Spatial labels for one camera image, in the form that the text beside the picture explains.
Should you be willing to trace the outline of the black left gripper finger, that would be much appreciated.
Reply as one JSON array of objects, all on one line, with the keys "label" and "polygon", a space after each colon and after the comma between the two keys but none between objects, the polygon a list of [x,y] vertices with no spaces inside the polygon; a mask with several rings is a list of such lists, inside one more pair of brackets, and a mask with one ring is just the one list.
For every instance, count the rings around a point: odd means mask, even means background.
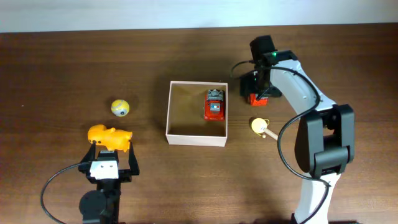
[{"label": "black left gripper finger", "polygon": [[96,141],[93,141],[91,143],[88,152],[85,154],[85,156],[80,162],[81,163],[92,162],[95,159],[95,153],[96,153]]},{"label": "black left gripper finger", "polygon": [[129,142],[129,167],[130,170],[139,170],[139,164],[137,162],[135,153],[134,153],[134,147],[132,141]]}]

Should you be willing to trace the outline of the small red toy truck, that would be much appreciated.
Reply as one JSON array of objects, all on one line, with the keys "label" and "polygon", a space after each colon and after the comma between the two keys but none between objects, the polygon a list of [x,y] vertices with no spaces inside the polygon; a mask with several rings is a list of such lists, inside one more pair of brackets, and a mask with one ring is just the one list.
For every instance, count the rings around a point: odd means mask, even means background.
[{"label": "small red toy truck", "polygon": [[265,106],[268,104],[268,97],[257,99],[257,94],[251,93],[248,95],[248,103],[252,106]]}]

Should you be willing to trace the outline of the red toy car grey top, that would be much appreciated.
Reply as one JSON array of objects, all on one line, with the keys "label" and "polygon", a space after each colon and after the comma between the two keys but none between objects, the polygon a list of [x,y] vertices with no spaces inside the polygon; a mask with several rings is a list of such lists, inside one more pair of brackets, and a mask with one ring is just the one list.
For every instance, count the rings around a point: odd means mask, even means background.
[{"label": "red toy car grey top", "polygon": [[204,119],[209,121],[224,121],[225,100],[224,91],[212,89],[205,95]]}]

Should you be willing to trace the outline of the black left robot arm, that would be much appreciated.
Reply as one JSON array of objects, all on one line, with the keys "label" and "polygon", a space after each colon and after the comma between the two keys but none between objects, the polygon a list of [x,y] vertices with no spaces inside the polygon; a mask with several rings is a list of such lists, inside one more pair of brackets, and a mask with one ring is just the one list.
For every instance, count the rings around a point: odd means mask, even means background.
[{"label": "black left robot arm", "polygon": [[91,184],[96,185],[82,196],[79,210],[83,223],[118,223],[121,184],[132,181],[140,174],[139,165],[134,154],[132,141],[129,141],[128,169],[119,168],[117,151],[96,152],[93,143],[81,160],[78,170],[85,174]]}]

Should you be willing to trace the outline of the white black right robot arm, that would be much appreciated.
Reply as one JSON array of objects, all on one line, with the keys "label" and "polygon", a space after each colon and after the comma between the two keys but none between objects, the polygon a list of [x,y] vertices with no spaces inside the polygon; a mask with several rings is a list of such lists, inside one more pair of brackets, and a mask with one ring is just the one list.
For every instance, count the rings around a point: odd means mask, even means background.
[{"label": "white black right robot arm", "polygon": [[354,159],[354,111],[350,105],[337,105],[325,96],[290,50],[252,51],[250,62],[254,70],[240,79],[252,79],[261,96],[268,95],[272,88],[280,91],[296,113],[277,137],[277,150],[282,155],[282,137],[298,122],[294,151],[300,170],[281,159],[302,180],[298,207],[290,221],[328,223],[333,190]]}]

